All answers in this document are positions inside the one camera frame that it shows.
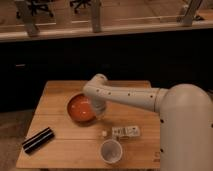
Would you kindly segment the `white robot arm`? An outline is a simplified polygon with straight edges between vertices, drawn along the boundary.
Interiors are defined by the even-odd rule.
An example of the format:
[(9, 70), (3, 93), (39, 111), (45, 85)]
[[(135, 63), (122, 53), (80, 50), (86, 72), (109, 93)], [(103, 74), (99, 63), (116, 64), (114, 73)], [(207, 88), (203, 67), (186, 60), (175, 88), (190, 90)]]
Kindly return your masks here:
[(150, 110), (160, 120), (160, 171), (213, 171), (213, 100), (200, 87), (114, 87), (103, 74), (83, 87), (100, 116), (108, 101)]

